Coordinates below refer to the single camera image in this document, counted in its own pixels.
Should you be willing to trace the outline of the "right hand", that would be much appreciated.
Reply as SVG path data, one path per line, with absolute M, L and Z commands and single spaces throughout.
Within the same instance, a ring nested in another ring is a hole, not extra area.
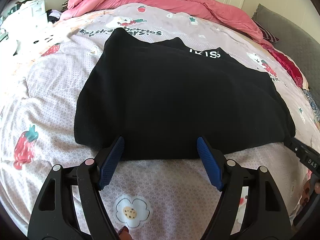
M 306 183 L 304 184 L 303 187 L 303 192 L 302 192 L 302 197 L 299 201 L 301 206 L 305 206 L 307 204 L 307 202 L 310 199 L 310 180 L 307 180 Z M 315 193 L 319 194 L 320 193 L 320 184 L 319 184 L 319 180 L 315 183 L 314 185 L 314 190 Z

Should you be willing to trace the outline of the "left hand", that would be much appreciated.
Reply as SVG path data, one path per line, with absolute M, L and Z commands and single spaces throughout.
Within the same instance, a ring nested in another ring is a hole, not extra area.
M 123 226 L 119 231 L 118 231 L 118 237 L 120 240 L 133 240 L 132 236 L 129 234 L 129 230 L 126 226 Z

